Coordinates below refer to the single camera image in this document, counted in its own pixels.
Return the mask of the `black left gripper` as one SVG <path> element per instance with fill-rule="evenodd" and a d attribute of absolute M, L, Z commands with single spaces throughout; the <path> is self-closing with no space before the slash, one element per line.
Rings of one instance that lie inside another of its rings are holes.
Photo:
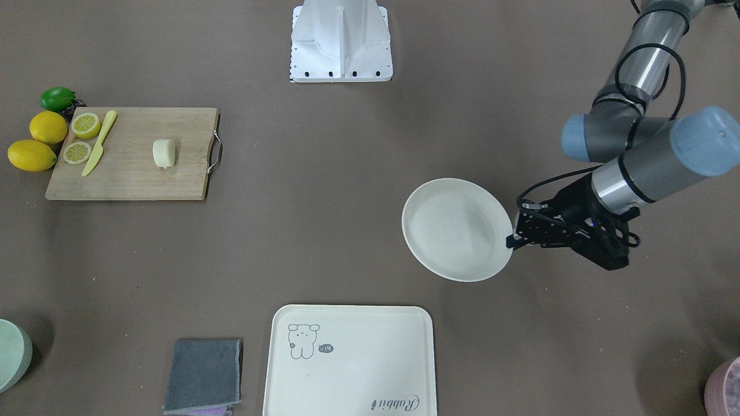
<path fill-rule="evenodd" d="M 506 238 L 506 247 L 569 247 L 605 270 L 628 266 L 630 248 L 641 242 L 630 232 L 628 222 L 640 215 L 640 209 L 633 206 L 621 215 L 611 213 L 592 189 L 592 174 L 584 174 L 541 203 L 526 199 L 532 190 L 570 176 L 566 173 L 540 181 L 516 198 L 515 233 Z"/>

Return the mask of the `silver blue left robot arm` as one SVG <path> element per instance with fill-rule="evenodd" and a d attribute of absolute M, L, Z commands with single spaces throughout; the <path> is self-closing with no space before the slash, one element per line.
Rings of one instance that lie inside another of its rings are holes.
<path fill-rule="evenodd" d="M 540 203 L 516 200 L 510 250 L 571 248 L 606 270 L 640 243 L 628 223 L 643 206 L 738 166 L 738 122 L 718 106 L 679 117 L 686 69 L 676 48 L 711 1 L 644 1 L 619 60 L 589 113 L 565 123 L 563 153 L 590 162 Z"/>

